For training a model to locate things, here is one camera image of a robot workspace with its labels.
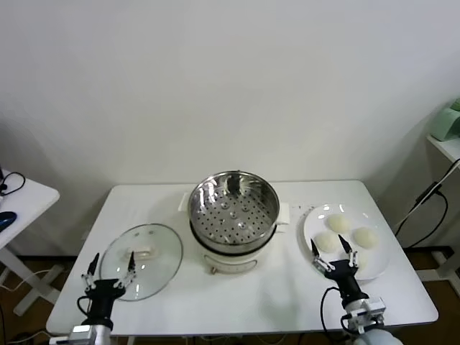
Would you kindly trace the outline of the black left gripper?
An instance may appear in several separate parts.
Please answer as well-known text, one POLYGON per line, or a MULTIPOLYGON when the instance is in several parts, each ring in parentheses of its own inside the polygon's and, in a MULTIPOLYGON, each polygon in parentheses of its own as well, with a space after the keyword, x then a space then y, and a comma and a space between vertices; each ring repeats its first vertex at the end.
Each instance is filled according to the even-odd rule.
POLYGON ((86 273, 81 275, 85 290, 88 290, 86 296, 91 301, 86 323, 112 323, 111 312, 114 302, 125 294, 126 288, 135 278, 134 253, 131 252, 129 256, 126 273, 118 280, 97 280, 94 282, 98 259, 99 253, 90 262, 86 273))

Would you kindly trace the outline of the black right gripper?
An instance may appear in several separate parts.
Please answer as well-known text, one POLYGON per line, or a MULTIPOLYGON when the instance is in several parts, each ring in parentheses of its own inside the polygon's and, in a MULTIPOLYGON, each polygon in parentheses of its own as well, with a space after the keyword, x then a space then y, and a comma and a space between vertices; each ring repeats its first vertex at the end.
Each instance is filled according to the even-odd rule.
POLYGON ((321 258, 314 240, 311 239, 310 244, 313 254, 313 266, 318 271, 325 274, 326 278, 333 280, 337 284, 343 303, 352 303, 356 300, 368 299, 368 294, 362 292, 355 279, 355 274, 359 267, 358 252, 351 248, 351 245, 342 235, 339 234, 338 237, 344 251, 348 255, 349 261, 334 261, 329 264, 321 258))

